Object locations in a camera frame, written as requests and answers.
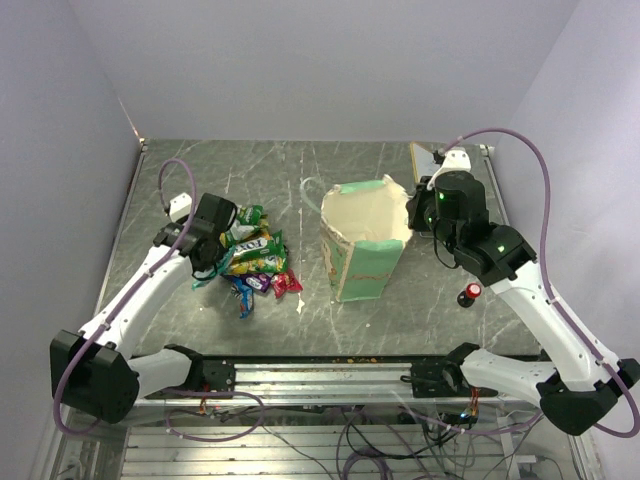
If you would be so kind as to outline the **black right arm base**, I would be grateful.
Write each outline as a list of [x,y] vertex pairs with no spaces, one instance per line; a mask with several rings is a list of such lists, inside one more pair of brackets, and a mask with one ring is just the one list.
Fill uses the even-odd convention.
[[414,398],[470,398],[472,394],[459,367],[444,357],[419,358],[408,373],[400,376],[400,381],[411,386]]

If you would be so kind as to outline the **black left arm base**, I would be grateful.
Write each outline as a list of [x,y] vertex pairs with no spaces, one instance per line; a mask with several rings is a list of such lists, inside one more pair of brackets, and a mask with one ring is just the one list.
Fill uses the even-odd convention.
[[146,394],[151,398],[231,399],[236,386],[236,368],[227,360],[207,360],[191,367],[178,385],[166,385]]

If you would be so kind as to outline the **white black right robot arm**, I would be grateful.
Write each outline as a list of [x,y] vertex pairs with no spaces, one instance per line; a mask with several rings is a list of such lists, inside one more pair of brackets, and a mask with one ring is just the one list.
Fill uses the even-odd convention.
[[490,221],[484,185],[466,171],[422,177],[406,205],[409,226],[430,232],[456,267],[477,281],[458,302],[470,306],[490,289],[544,350],[532,363],[464,343],[445,358],[442,387],[459,396],[472,387],[506,393],[541,409],[566,434],[596,426],[639,380],[639,363],[621,359],[577,318],[551,286],[538,253],[508,225]]

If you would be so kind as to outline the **green patterned paper bag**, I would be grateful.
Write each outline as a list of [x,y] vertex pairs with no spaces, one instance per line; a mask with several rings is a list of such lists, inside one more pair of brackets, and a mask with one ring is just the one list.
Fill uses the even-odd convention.
[[336,184],[322,202],[307,193],[302,200],[320,216],[320,239],[329,286],[336,301],[375,300],[381,297],[413,232],[408,226],[406,190],[391,176]]

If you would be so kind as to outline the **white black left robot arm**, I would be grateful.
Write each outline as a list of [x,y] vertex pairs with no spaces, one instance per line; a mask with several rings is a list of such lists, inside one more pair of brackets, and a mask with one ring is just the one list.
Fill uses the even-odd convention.
[[204,359],[168,345],[137,357],[134,351],[158,311],[188,280],[207,282],[232,252],[220,237],[238,213],[233,202],[205,193],[185,215],[173,214],[123,289],[78,332],[60,331],[50,344],[56,407],[67,405],[116,424],[134,403],[165,389],[192,397],[203,387]]

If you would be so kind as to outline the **yellow green snack packet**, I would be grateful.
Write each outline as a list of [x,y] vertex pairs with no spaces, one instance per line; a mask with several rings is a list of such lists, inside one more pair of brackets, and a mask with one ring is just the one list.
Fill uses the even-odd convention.
[[240,207],[231,226],[220,235],[220,242],[224,247],[230,247],[268,227],[267,215],[262,205]]
[[236,245],[231,263],[225,273],[276,274],[283,273],[288,267],[287,250],[283,243],[282,232],[270,233],[260,230],[256,235]]

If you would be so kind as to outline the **blue snack packet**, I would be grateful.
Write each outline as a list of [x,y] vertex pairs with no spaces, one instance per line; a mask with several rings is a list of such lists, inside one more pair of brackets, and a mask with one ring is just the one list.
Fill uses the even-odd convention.
[[240,301],[240,318],[249,317],[254,311],[254,291],[239,277],[232,277],[232,293]]

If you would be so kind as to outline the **teal snack packet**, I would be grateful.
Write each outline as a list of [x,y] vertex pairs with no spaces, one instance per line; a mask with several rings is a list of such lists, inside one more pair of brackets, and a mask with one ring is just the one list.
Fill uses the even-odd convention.
[[232,263],[234,254],[236,251],[235,246],[231,246],[230,249],[223,255],[222,259],[217,261],[211,268],[208,268],[202,272],[195,272],[192,275],[193,281],[191,283],[191,290],[197,290],[203,288],[212,282],[215,278],[224,274]]

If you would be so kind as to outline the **red snack packet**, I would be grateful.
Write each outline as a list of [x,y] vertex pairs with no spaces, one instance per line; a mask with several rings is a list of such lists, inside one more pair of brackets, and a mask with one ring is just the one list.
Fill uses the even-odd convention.
[[303,286],[297,279],[291,268],[285,272],[275,274],[271,278],[271,288],[276,299],[280,299],[285,293],[299,293],[303,291]]

